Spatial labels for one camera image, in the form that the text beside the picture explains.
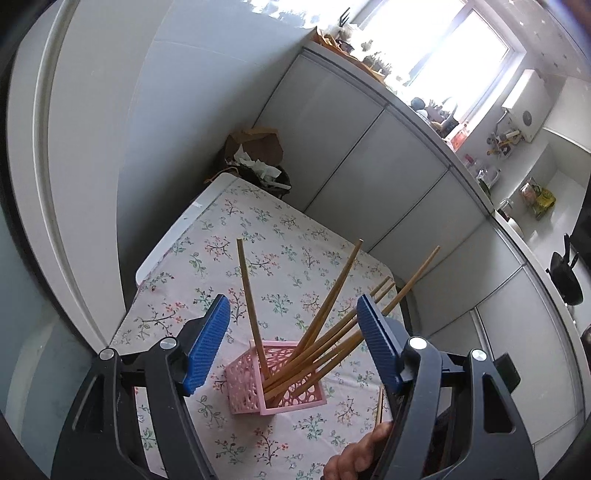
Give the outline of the person's right hand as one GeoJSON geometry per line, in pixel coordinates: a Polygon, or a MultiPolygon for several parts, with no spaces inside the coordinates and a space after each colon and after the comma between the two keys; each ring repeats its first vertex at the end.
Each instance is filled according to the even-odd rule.
{"type": "Polygon", "coordinates": [[[325,480],[356,480],[361,472],[370,467],[376,448],[388,438],[393,426],[393,422],[377,424],[374,430],[363,436],[359,442],[350,443],[342,450],[341,454],[332,456],[325,464],[322,478],[325,480]]]}

